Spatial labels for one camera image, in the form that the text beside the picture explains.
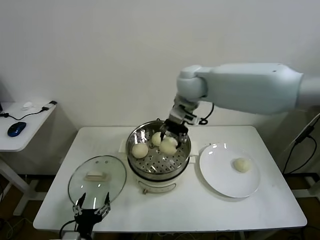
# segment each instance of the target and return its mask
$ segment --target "black cable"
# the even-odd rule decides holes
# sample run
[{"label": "black cable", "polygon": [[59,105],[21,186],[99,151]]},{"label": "black cable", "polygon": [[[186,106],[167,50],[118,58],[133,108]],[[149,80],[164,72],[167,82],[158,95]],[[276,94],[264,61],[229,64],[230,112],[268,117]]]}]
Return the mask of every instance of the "black cable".
[{"label": "black cable", "polygon": [[200,118],[201,120],[199,121],[199,125],[207,125],[208,124],[207,119],[211,116],[214,109],[215,109],[215,105],[212,103],[211,111],[209,112],[209,114],[205,118]]},{"label": "black cable", "polygon": [[23,117],[20,117],[20,118],[15,118],[14,116],[11,116],[10,114],[8,114],[8,117],[9,117],[9,118],[12,118],[12,119],[14,119],[14,120],[20,121],[20,120],[24,119],[25,117],[28,117],[28,116],[30,116],[30,115],[36,115],[36,114],[39,114],[39,113],[41,113],[41,112],[43,112],[43,111],[44,111],[44,110],[41,109],[41,110],[38,111],[38,112],[29,113],[29,114],[24,115]]},{"label": "black cable", "polygon": [[302,167],[304,167],[304,166],[313,158],[313,156],[315,155],[315,153],[316,153],[316,151],[317,151],[317,147],[318,147],[317,141],[316,141],[312,136],[310,136],[310,135],[307,136],[307,138],[311,139],[311,140],[314,142],[314,150],[313,150],[311,156],[308,158],[307,161],[305,161],[304,164],[302,164],[300,167],[296,168],[295,170],[289,172],[288,174],[292,174],[293,172],[295,172],[295,171],[301,169]]},{"label": "black cable", "polygon": [[294,145],[292,146],[292,148],[291,148],[291,150],[290,150],[290,153],[289,153],[289,156],[288,156],[288,158],[287,158],[287,160],[286,160],[286,162],[285,162],[285,165],[284,165],[284,169],[283,169],[283,171],[282,171],[282,174],[285,174],[285,170],[286,170],[287,165],[288,165],[288,163],[289,163],[291,154],[292,154],[292,152],[294,151],[294,149],[295,149],[295,147],[296,147],[297,145],[298,145],[298,143],[295,142]]},{"label": "black cable", "polygon": [[76,220],[70,220],[70,221],[67,221],[65,224],[63,224],[63,226],[60,228],[60,231],[59,231],[59,239],[62,239],[62,231],[64,230],[65,226],[72,224],[75,221]]},{"label": "black cable", "polygon": [[[192,117],[196,118],[197,116],[192,114],[191,112],[188,112],[184,107],[181,108],[185,113],[191,115]],[[209,112],[209,114],[206,117],[200,117],[200,121],[199,121],[199,125],[207,125],[208,124],[208,118],[211,116],[211,114],[213,113],[215,109],[215,105],[212,103],[212,107],[211,110]]]}]

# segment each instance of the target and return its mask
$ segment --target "glass lid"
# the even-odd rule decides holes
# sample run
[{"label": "glass lid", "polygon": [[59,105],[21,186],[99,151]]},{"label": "glass lid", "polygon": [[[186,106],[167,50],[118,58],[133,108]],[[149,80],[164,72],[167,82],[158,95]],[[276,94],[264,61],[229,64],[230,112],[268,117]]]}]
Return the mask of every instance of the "glass lid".
[{"label": "glass lid", "polygon": [[81,164],[72,174],[68,194],[73,204],[85,193],[82,209],[98,209],[109,193],[110,202],[120,194],[127,179],[121,160],[114,156],[96,156]]}]

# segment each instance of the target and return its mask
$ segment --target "steamed bun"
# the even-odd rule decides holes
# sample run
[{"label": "steamed bun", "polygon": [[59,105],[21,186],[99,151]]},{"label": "steamed bun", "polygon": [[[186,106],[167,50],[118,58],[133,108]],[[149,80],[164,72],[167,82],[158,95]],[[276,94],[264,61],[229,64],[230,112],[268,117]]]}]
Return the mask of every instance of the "steamed bun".
[{"label": "steamed bun", "polygon": [[160,152],[167,155],[174,155],[177,151],[175,143],[170,140],[170,137],[163,139],[159,147]]},{"label": "steamed bun", "polygon": [[138,143],[132,147],[131,153],[137,159],[143,159],[147,156],[149,148],[145,143]]},{"label": "steamed bun", "polygon": [[240,157],[233,162],[233,166],[238,172],[246,173],[251,169],[251,162],[246,158]]},{"label": "steamed bun", "polygon": [[[168,139],[171,142],[171,144],[173,144],[175,147],[178,145],[177,140],[173,137],[169,137],[169,136],[165,135],[163,137],[163,140],[164,139]],[[160,131],[158,131],[152,135],[151,142],[153,143],[153,145],[160,147],[160,144],[161,144],[161,132]]]}]

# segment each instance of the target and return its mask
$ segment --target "table leg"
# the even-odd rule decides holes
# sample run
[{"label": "table leg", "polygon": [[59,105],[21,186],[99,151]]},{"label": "table leg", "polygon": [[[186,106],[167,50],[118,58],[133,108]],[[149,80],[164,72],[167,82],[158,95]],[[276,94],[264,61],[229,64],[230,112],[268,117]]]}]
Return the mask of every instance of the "table leg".
[{"label": "table leg", "polygon": [[10,183],[5,188],[7,191],[11,187],[11,184],[16,186],[21,192],[23,192],[23,196],[20,199],[20,202],[16,206],[13,215],[21,216],[24,211],[28,201],[43,201],[46,197],[46,192],[36,192],[35,188],[38,184],[38,180],[32,180],[30,185],[28,185],[21,177],[19,177],[16,172],[9,167],[2,159],[0,159],[0,174],[3,175]]},{"label": "table leg", "polygon": [[312,177],[306,177],[305,180],[311,187],[309,189],[291,190],[295,198],[317,198],[320,201],[320,181],[315,182]]},{"label": "table leg", "polygon": [[33,197],[36,194],[36,192],[2,159],[0,159],[0,174],[3,175],[17,189],[23,192],[23,194],[29,197]]},{"label": "table leg", "polygon": [[278,230],[257,231],[252,234],[248,240],[266,240],[275,234]]},{"label": "table leg", "polygon": [[[34,190],[38,182],[39,182],[38,180],[32,180],[29,186]],[[33,197],[23,195],[13,212],[13,216],[21,216],[28,201],[43,201],[46,197],[46,194],[47,194],[46,192],[35,191],[35,195]]]}]

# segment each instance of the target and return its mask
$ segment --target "white plate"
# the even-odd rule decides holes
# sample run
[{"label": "white plate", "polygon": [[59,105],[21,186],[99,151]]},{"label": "white plate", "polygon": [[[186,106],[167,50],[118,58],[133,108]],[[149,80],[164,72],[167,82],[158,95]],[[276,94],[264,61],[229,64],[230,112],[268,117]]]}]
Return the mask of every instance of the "white plate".
[{"label": "white plate", "polygon": [[[239,172],[235,159],[245,158],[251,169]],[[215,190],[232,198],[245,198],[257,191],[260,172],[254,159],[245,151],[228,143],[217,143],[206,147],[200,156],[200,169],[204,179]]]}]

